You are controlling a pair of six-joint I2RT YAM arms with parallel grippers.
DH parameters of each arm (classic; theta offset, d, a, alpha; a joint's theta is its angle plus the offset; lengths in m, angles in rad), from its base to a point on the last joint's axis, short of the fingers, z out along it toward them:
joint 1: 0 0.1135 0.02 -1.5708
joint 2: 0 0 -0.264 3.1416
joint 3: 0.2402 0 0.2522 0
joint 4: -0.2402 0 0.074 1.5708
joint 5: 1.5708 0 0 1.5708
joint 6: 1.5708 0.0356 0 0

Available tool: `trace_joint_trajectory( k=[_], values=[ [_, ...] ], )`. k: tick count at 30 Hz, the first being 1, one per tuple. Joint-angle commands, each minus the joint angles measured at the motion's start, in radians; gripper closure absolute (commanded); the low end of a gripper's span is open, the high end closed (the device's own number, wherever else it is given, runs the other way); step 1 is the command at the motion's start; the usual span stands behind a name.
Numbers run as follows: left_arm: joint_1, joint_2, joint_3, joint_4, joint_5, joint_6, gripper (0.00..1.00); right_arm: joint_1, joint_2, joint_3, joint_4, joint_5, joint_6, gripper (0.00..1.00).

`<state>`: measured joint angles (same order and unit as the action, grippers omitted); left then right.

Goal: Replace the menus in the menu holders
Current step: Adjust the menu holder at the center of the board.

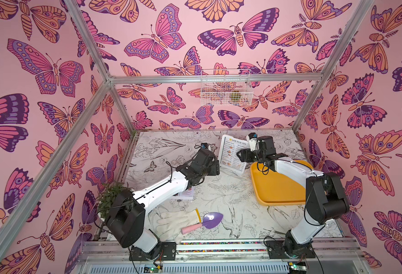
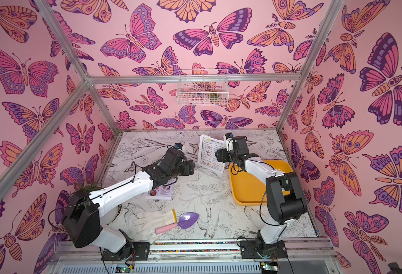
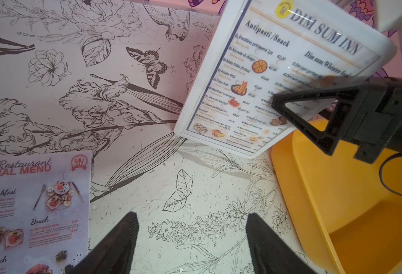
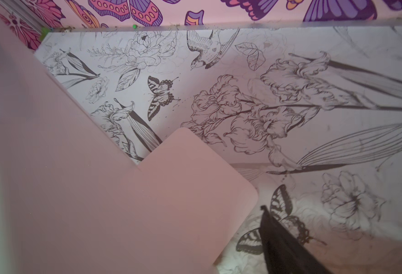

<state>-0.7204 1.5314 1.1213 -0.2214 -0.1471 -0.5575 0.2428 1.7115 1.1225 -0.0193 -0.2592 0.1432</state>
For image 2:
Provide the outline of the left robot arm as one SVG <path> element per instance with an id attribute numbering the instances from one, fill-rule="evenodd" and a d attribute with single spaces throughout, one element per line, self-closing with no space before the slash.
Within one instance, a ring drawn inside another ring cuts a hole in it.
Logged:
<path id="1" fill-rule="evenodd" d="M 194 171 L 195 162 L 187 159 L 178 146 L 171 147 L 160 160 L 135 172 L 131 178 L 97 191 L 73 193 L 62 225 L 75 248 L 93 245 L 118 259 L 130 259 L 134 239 L 120 229 L 109 227 L 102 218 L 122 203 L 175 182 L 179 176 L 191 176 Z"/>

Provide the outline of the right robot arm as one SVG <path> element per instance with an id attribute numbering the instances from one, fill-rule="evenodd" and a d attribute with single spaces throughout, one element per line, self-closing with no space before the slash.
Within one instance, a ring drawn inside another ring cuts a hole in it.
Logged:
<path id="1" fill-rule="evenodd" d="M 257 232 L 256 250 L 262 258 L 286 255 L 281 236 L 294 220 L 308 212 L 308 203 L 296 173 L 274 168 L 257 154 L 250 153 L 245 136 L 224 136 L 225 148 L 217 150 L 218 162 L 233 166 L 254 176 L 265 185 L 261 201 L 266 201 L 269 217 L 262 220 L 264 226 Z"/>

